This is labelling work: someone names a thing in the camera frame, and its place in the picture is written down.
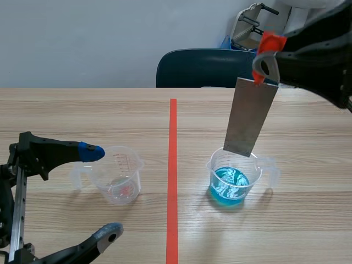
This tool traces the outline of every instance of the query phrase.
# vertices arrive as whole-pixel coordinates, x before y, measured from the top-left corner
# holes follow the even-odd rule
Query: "plastic measuring cup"
[[[141,190],[139,171],[143,166],[134,150],[124,146],[108,147],[99,161],[75,162],[70,178],[74,188],[81,189],[81,174],[88,174],[108,202],[122,205],[137,198]]]
[[[269,188],[278,184],[281,170],[273,158],[244,157],[219,148],[206,164],[210,171],[210,193],[224,205],[244,201],[263,173],[269,174]]]

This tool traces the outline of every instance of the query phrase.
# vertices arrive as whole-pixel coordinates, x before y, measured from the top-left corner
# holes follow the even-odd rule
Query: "white wall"
[[[289,7],[261,22],[281,33]],[[0,87],[154,87],[159,60],[217,48],[249,0],[2,0]]]

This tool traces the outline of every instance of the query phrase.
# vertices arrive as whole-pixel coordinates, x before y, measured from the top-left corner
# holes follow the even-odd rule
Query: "black chair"
[[[235,88],[237,77],[253,80],[256,54],[229,49],[183,49],[166,54],[156,74],[156,87]]]

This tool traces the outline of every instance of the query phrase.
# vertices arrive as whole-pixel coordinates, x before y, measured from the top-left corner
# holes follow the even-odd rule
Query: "blue fingertip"
[[[94,150],[90,150],[87,145],[84,142],[80,142],[78,145],[79,157],[82,162],[98,161],[105,156],[105,151],[102,147],[96,146]]]

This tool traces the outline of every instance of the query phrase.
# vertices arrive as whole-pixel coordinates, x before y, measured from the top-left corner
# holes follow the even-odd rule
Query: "table surface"
[[[267,179],[242,206],[217,206],[205,168],[223,145],[233,89],[0,89],[0,161],[18,134],[124,145],[145,161],[136,202],[114,206],[71,164],[28,182],[25,241],[44,257],[99,227],[125,232],[94,263],[162,264],[166,259],[169,100],[178,100],[179,263],[352,263],[352,115],[299,89],[278,91],[254,152],[274,157]]]

